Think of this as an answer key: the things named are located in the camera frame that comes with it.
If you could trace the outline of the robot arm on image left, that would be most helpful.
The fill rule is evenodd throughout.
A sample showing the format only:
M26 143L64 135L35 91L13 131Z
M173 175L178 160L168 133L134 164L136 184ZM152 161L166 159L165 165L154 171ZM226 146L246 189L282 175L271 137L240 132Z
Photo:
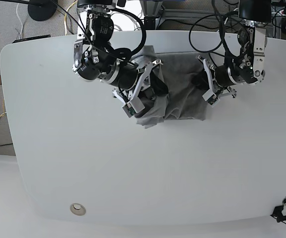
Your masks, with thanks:
M80 10L77 23L77 40L74 43L73 71L83 79L93 81L101 79L116 87L116 95L129 102L129 93L137 89L145 97L165 96L168 88L164 82L150 72L139 84L139 78L147 67L139 66L131 58L143 49L147 32L143 21L133 13L122 8L115 8L111 0L79 0ZM110 12L117 12L133 18L141 28L141 41L133 50L113 48L110 39L115 24Z

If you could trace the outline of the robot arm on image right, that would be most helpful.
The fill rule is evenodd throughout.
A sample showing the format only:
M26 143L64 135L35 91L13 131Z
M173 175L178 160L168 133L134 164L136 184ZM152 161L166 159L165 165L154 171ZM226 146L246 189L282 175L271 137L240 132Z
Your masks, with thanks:
M223 46L225 53L222 56L224 63L205 70L192 80L192 84L198 89L209 89L211 83L221 92L228 87L237 84L256 84L265 77L264 60L267 45L267 30L265 24L272 21L270 0L240 0L238 17L246 21L240 24L237 40L240 45L239 55L234 55L226 43L226 26L224 21L234 12L222 15L216 7L215 1L211 1L214 14L218 19L219 46Z

